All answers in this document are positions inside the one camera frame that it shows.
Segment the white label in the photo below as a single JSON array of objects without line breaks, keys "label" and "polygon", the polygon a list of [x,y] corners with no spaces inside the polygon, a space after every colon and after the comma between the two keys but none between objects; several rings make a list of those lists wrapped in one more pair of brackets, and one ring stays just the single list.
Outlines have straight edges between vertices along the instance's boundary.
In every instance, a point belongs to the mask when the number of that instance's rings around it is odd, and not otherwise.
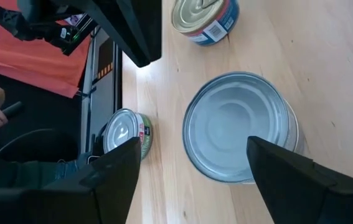
[{"label": "white label", "polygon": [[215,42],[218,42],[227,34],[227,31],[218,23],[218,21],[213,21],[204,29],[204,32]]},{"label": "white label", "polygon": [[60,34],[60,37],[64,39],[66,35],[67,35],[67,29],[63,28],[62,33]]},{"label": "white label", "polygon": [[233,25],[233,23],[234,23],[234,20],[233,18],[230,17],[225,24],[225,28],[229,29]]},{"label": "white label", "polygon": [[208,38],[206,36],[204,36],[203,34],[189,37],[189,39],[194,41],[194,42],[203,42],[203,41],[208,40]]}]

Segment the pull tab lid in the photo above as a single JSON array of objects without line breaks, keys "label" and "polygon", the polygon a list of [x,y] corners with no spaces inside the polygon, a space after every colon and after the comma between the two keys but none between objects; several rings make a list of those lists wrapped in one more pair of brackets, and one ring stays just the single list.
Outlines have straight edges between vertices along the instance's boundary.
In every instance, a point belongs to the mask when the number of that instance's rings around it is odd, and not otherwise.
[{"label": "pull tab lid", "polygon": [[172,24],[181,33],[191,33],[210,24],[225,0],[178,0],[172,10]]}]

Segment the wood grain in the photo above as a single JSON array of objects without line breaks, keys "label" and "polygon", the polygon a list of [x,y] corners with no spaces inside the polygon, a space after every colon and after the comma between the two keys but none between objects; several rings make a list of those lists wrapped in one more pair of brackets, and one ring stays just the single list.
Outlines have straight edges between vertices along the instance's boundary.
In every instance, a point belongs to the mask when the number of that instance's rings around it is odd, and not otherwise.
[{"label": "wood grain", "polygon": [[353,177],[353,1],[240,0],[234,30],[210,47],[173,29],[172,5],[163,2],[162,59],[136,68],[124,56],[123,106],[154,125],[127,223],[273,223],[256,185],[209,180],[182,145],[187,105],[230,71],[271,81],[298,116],[304,154]]}]

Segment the can label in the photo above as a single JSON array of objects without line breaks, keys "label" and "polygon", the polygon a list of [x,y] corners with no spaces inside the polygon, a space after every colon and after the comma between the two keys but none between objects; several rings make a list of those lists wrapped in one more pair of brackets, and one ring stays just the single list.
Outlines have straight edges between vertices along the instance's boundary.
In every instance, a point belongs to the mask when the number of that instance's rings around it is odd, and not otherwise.
[{"label": "can label", "polygon": [[141,159],[143,160],[151,147],[151,142],[153,140],[153,135],[151,133],[151,122],[150,120],[143,114],[135,113],[136,118],[138,120],[138,128],[139,128],[139,138],[141,144]]},{"label": "can label", "polygon": [[199,45],[212,45],[223,39],[232,29],[239,13],[236,0],[226,0],[215,20],[202,30],[189,34],[189,39]]}]

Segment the tuna can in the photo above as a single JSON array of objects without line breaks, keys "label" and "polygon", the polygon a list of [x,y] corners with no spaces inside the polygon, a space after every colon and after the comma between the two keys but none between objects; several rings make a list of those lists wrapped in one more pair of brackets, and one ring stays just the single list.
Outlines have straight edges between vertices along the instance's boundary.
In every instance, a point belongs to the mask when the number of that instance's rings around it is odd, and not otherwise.
[{"label": "tuna can", "polygon": [[153,132],[151,122],[146,115],[129,109],[120,109],[111,117],[104,133],[104,153],[110,152],[133,137],[139,137],[141,159],[143,160],[151,147]]},{"label": "tuna can", "polygon": [[239,12],[237,0],[177,0],[172,24],[193,42],[207,46],[233,29]]},{"label": "tuna can", "polygon": [[231,72],[205,84],[187,107],[184,148],[207,177],[228,184],[254,183],[247,138],[258,136],[297,151],[304,145],[293,109],[263,77]]}]

